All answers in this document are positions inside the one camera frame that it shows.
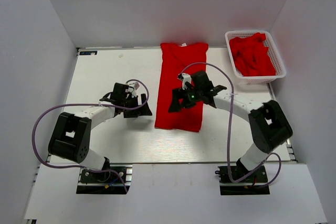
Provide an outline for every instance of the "white laundry basket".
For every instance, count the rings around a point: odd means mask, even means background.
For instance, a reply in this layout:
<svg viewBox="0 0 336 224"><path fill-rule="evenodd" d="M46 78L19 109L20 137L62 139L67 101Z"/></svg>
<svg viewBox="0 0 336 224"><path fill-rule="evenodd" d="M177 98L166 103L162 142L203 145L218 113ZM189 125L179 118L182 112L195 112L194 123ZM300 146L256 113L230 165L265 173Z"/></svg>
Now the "white laundry basket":
<svg viewBox="0 0 336 224"><path fill-rule="evenodd" d="M275 68L276 75L275 76L243 76L242 73L239 72L239 70L235 66L235 62L233 61L232 52L230 49L229 41L235 37L239 38L246 38L250 37L255 33L261 33L266 35L266 40L264 41L264 46L268 47L268 56ZM241 31L228 31L225 34L225 40L227 49L230 55L231 64L233 67L233 71L237 77L238 84L257 84L257 83L269 83L271 81L274 81L277 78L282 78L286 75L286 70L284 67L284 63L282 62L282 59L280 57L280 54L275 46L275 43L271 37L271 34L267 31L261 31L261 30L241 30Z"/></svg>

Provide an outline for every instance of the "basket rim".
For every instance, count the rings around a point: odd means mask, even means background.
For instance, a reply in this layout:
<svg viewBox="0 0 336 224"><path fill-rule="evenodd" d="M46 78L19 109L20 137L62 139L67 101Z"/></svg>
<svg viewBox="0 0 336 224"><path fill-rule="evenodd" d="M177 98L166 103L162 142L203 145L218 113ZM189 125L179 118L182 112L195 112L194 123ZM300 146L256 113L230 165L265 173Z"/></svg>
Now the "basket rim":
<svg viewBox="0 0 336 224"><path fill-rule="evenodd" d="M232 52L231 52L231 48L230 48L230 44L229 44L229 39L228 39L228 35L230 34L233 34L233 33L237 33L237 34L248 34L248 33L265 33L266 34L266 39L269 39L269 42L271 43L272 45L272 49L274 50L275 52L275 55L276 55L276 58L278 60L278 63L280 64L280 69L282 70L282 74L279 74L279 75L276 75L276 76L240 76L237 72L237 68L236 68L236 65L234 63L234 60L233 60L233 56L232 56ZM227 46L227 49L228 49L228 53L229 53L229 56L230 56L230 61L231 61L231 65L232 65L232 68L233 68L233 72L235 73L235 76L242 79L242 80L266 80L266 79L278 79L278 78L283 78L286 76L286 68L285 68L285 65L282 61L282 58L280 56L280 53L273 41L273 38L271 36L271 34L268 32L268 31L265 31L265 30L234 30L234 31L227 31L225 33L225 40L226 40L226 46Z"/></svg>

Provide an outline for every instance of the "folded red shirt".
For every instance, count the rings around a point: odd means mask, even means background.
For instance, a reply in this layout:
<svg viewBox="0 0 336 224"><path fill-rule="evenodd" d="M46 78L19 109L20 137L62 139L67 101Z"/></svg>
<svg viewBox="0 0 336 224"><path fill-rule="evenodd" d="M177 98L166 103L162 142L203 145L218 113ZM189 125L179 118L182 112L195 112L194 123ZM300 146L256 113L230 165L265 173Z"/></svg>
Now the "folded red shirt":
<svg viewBox="0 0 336 224"><path fill-rule="evenodd" d="M256 33L247 38L233 38L229 41L236 68L243 76L275 76L275 68L267 55L268 47L263 41L266 35Z"/></svg>
<svg viewBox="0 0 336 224"><path fill-rule="evenodd" d="M162 43L162 69L157 98L155 127L162 129L180 129L199 132L202 126L203 103L199 102L191 109L182 109L181 112L168 113L172 102L172 90L182 87L177 79L179 73L189 64L206 62L208 44L197 43L180 47L176 44ZM193 74L204 70L205 65L199 64L188 68L185 72Z"/></svg>

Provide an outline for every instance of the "gray wall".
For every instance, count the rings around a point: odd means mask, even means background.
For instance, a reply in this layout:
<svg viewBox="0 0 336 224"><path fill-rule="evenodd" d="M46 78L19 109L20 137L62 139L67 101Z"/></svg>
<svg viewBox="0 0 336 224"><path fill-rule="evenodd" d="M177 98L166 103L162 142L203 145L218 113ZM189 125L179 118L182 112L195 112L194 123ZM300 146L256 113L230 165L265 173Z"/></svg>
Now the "gray wall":
<svg viewBox="0 0 336 224"><path fill-rule="evenodd" d="M44 110L64 102L75 61L49 0L0 0L1 223L21 223L38 165L32 127ZM55 119L38 129L44 158Z"/></svg>
<svg viewBox="0 0 336 224"><path fill-rule="evenodd" d="M287 0L271 32L287 67L273 83L329 223L336 223L336 0Z"/></svg>
<svg viewBox="0 0 336 224"><path fill-rule="evenodd" d="M235 29L269 30L285 0L51 0L77 47L223 45Z"/></svg>

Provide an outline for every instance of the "basket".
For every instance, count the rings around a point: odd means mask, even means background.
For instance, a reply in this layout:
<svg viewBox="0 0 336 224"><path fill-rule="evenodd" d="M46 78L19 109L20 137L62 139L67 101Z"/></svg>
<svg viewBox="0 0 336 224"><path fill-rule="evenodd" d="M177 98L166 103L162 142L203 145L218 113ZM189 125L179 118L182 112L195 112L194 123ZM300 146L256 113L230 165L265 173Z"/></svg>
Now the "basket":
<svg viewBox="0 0 336 224"><path fill-rule="evenodd" d="M250 37L255 33L261 33L266 35L266 40L264 41L264 46L268 47L268 56L275 68L276 75L275 76L243 76L242 73L239 72L239 70L236 68L235 63L233 61L232 52L230 49L229 41L232 38L239 37L239 38L246 38ZM258 84L258 83L269 83L271 81L274 81L277 78L282 78L286 75L286 70L284 67L284 63L282 62L282 59L280 57L280 54L275 46L275 43L271 37L271 34L267 31L261 31L261 30L241 30L241 31L228 31L225 34L225 40L227 49L229 52L231 64L233 67L233 71L235 73L235 76L237 77L239 84Z"/></svg>

